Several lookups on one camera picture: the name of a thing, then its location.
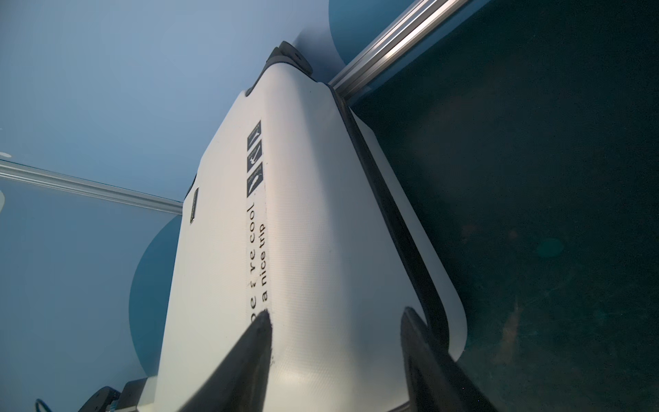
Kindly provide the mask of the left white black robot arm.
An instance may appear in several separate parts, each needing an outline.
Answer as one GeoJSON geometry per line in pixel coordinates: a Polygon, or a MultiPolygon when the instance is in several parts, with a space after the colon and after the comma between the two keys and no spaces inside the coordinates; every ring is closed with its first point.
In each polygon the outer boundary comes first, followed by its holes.
{"type": "Polygon", "coordinates": [[[154,411],[156,386],[156,376],[129,381],[121,391],[104,386],[96,391],[79,411],[154,411]]]}

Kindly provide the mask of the white hard-shell suitcase black lining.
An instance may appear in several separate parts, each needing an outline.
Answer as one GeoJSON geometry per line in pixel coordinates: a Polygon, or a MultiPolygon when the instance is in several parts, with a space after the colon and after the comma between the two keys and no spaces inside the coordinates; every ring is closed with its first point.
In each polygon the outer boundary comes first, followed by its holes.
{"type": "Polygon", "coordinates": [[[463,303],[373,131],[283,42],[185,198],[154,407],[180,410],[267,312],[266,410],[398,410],[406,307],[462,355],[463,303]]]}

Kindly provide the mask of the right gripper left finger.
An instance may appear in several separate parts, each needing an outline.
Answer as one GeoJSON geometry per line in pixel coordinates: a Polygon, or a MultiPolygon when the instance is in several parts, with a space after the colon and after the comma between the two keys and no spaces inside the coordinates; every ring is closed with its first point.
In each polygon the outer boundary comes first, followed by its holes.
{"type": "Polygon", "coordinates": [[[260,312],[183,411],[262,411],[272,355],[269,312],[260,312]]]}

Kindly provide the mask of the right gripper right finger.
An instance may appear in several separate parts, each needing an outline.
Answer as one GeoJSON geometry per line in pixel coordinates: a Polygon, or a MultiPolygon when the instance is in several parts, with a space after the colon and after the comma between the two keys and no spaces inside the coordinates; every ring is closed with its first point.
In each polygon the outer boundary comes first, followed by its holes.
{"type": "Polygon", "coordinates": [[[403,312],[401,344],[411,411],[496,410],[411,307],[403,312]]]}

